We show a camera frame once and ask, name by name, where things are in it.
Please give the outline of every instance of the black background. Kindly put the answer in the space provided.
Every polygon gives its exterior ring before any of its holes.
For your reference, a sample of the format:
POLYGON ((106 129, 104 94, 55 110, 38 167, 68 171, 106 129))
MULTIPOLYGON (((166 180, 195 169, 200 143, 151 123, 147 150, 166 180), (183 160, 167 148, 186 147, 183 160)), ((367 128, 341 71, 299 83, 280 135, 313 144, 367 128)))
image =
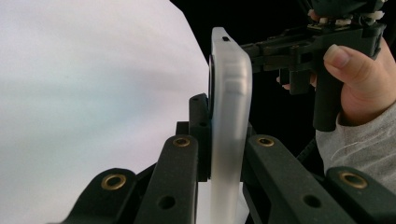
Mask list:
MULTIPOLYGON (((208 59, 213 27, 224 27, 239 45, 259 42, 285 29, 307 25, 306 11, 297 0, 187 1, 171 0, 185 15, 198 44, 208 59)), ((384 37, 394 38, 395 1, 385 3, 388 25, 384 37)), ((315 136, 312 127, 315 91, 290 95, 276 82, 277 71, 253 75, 250 123, 257 133, 279 139, 297 155, 315 136)))

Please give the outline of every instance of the white backdrop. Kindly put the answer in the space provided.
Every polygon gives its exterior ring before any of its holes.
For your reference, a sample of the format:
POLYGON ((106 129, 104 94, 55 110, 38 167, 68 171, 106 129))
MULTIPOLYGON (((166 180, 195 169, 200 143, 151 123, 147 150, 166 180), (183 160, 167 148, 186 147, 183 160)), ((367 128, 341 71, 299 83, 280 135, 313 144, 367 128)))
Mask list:
MULTIPOLYGON (((6 0, 0 24, 0 223, 61 222, 104 170, 146 169, 207 92, 166 0, 6 0)), ((199 193, 208 223, 208 184, 199 193)))

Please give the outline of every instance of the finger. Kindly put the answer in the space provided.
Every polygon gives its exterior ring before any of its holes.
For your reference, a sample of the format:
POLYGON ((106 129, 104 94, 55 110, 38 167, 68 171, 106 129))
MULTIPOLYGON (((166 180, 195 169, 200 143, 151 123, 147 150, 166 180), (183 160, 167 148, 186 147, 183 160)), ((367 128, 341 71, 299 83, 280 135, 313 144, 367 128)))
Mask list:
POLYGON ((314 9, 309 9, 308 11, 308 16, 313 20, 313 21, 319 21, 320 20, 320 16, 318 16, 314 9))
MULTIPOLYGON (((277 77, 277 78, 276 78, 276 81, 277 81, 277 83, 280 83, 280 77, 277 77)), ((283 87, 283 89, 285 89, 285 90, 287 90, 287 91, 290 90, 290 84, 282 85, 282 87, 283 87)))
POLYGON ((309 79, 309 84, 311 84, 313 87, 317 86, 317 74, 312 73, 311 78, 309 79))
POLYGON ((376 75, 379 68, 375 61, 357 50, 332 45, 323 60, 326 69, 334 77, 355 91, 373 93, 378 87, 378 80, 381 80, 376 75))
POLYGON ((385 70, 388 71, 388 74, 394 74, 396 71, 395 67, 395 59, 390 52, 390 48, 385 41, 385 39, 382 37, 381 38, 381 51, 378 54, 378 57, 376 58, 376 61, 380 64, 380 66, 384 67, 385 70))

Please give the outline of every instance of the brass threaded hole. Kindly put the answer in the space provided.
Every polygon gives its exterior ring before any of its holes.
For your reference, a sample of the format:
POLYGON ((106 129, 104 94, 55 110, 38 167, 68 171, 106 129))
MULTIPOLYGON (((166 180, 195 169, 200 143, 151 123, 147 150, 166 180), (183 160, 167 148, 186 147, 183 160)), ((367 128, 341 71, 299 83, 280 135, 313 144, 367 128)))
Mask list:
POLYGON ((275 143, 274 140, 272 140, 270 138, 265 138, 265 137, 261 137, 261 138, 257 139, 257 142, 264 147, 271 147, 275 143))
POLYGON ((340 173, 340 179, 355 189, 365 189, 368 185, 367 180, 363 177, 350 172, 340 173))
POLYGON ((190 140, 188 138, 177 138, 173 141, 173 144, 177 147, 186 147, 190 144, 190 140))
POLYGON ((126 183, 126 176, 119 174, 107 175, 102 180, 102 189, 115 190, 120 189, 126 183))

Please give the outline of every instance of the metal screw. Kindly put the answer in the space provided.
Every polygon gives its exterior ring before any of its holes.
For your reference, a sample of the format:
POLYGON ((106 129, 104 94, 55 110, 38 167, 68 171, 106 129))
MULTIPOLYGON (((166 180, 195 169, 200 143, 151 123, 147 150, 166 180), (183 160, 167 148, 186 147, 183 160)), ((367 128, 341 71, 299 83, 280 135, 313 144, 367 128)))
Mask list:
POLYGON ((177 147, 186 147, 190 144, 190 140, 188 138, 177 138, 173 141, 173 144, 177 147))
POLYGON ((125 175, 107 175, 102 180, 102 189, 115 190, 120 189, 126 183, 125 175))

